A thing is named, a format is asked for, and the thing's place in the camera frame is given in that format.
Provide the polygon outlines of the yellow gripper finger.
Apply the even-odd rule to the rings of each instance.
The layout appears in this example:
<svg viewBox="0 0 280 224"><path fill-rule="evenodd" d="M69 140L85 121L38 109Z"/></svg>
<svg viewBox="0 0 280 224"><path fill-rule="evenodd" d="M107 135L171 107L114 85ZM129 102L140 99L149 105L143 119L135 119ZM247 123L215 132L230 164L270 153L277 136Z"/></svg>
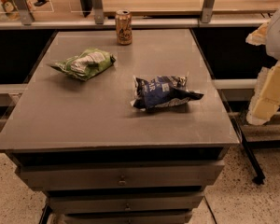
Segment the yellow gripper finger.
<svg viewBox="0 0 280 224"><path fill-rule="evenodd" d="M262 125L268 122L279 108L280 61L272 68L261 68L246 114L246 121L251 125Z"/></svg>
<svg viewBox="0 0 280 224"><path fill-rule="evenodd" d="M258 29L247 36L245 42L254 46L265 45L268 25L268 22L263 23Z"/></svg>

